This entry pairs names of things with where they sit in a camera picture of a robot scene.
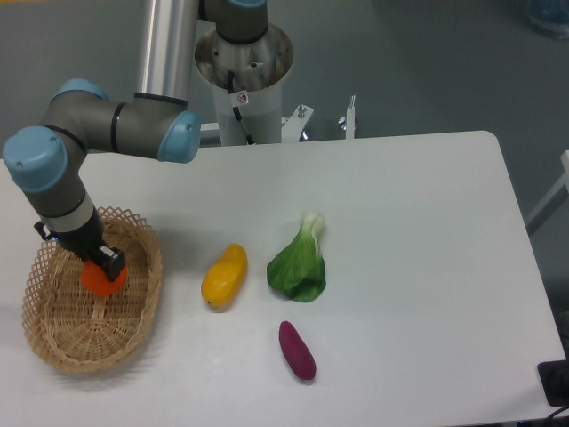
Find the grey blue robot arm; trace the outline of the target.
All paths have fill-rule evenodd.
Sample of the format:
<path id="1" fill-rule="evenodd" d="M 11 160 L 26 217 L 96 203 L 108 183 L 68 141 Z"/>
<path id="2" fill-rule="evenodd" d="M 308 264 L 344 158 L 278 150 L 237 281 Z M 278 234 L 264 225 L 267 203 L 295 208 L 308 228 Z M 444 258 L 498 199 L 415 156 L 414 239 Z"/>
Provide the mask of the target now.
<path id="1" fill-rule="evenodd" d="M 236 46 L 250 47 L 268 33 L 263 1 L 149 1 L 132 102 L 111 101 L 99 86 L 69 80 L 41 123 L 4 145 L 4 163 L 39 215 L 42 239 L 93 263 L 108 280 L 125 272 L 125 257 L 105 243 L 80 167 L 92 150 L 182 164 L 195 157 L 200 122 L 188 110 L 188 86 L 201 20 L 214 23 L 216 35 Z"/>

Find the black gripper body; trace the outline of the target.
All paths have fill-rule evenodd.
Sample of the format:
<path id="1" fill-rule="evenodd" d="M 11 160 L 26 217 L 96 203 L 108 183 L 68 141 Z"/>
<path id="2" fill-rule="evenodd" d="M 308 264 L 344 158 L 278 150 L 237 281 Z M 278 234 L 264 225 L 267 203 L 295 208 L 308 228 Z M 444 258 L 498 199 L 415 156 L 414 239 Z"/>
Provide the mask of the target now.
<path id="1" fill-rule="evenodd" d="M 103 223 L 96 209 L 93 209 L 90 218 L 83 225 L 71 231 L 46 232 L 46 224 L 42 221 L 36 222 L 34 228 L 42 240 L 55 239 L 62 248 L 71 251 L 83 262 L 93 262 L 103 270 L 109 281 L 116 280 L 125 272 L 124 252 L 104 241 Z"/>

